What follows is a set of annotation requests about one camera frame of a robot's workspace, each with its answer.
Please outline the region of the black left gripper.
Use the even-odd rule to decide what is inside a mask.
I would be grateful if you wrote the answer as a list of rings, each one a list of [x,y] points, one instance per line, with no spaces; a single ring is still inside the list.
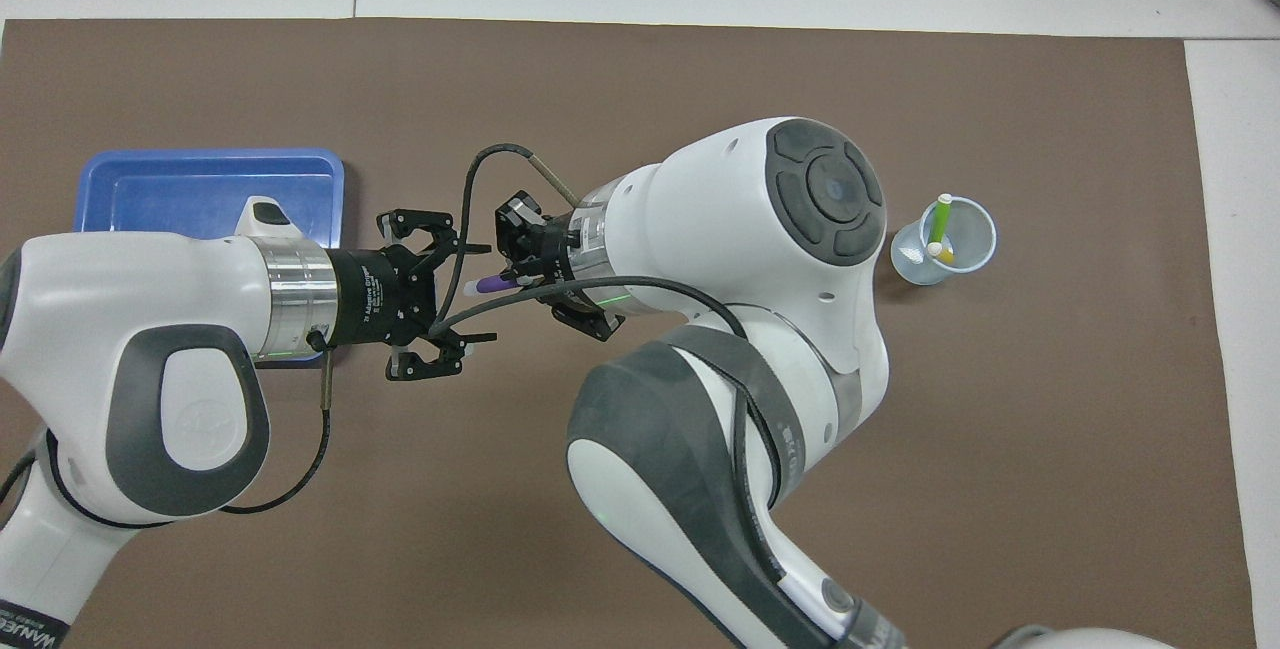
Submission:
[[[426,338],[438,349],[431,361],[410,349],[411,342],[428,335],[436,312],[434,279],[419,265],[443,265],[467,253],[490,253],[490,244],[462,242],[451,212],[392,210],[380,212],[378,228],[385,242],[381,250],[335,251],[335,344],[390,346],[387,380],[393,383],[461,374],[470,347],[494,342],[497,335],[447,329],[442,335]],[[431,239],[425,250],[413,252],[404,239],[419,230]]]

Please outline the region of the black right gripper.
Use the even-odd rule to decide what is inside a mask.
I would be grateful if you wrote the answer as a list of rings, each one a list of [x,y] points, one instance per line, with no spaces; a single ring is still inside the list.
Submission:
[[[543,216],[540,204],[527,192],[516,192],[497,207],[497,250],[506,259],[509,274],[539,276],[539,285],[575,280],[568,252],[571,212]],[[550,316],[575,332],[607,342],[626,321],[590,301],[585,291],[572,289],[543,294],[536,302],[550,308]]]

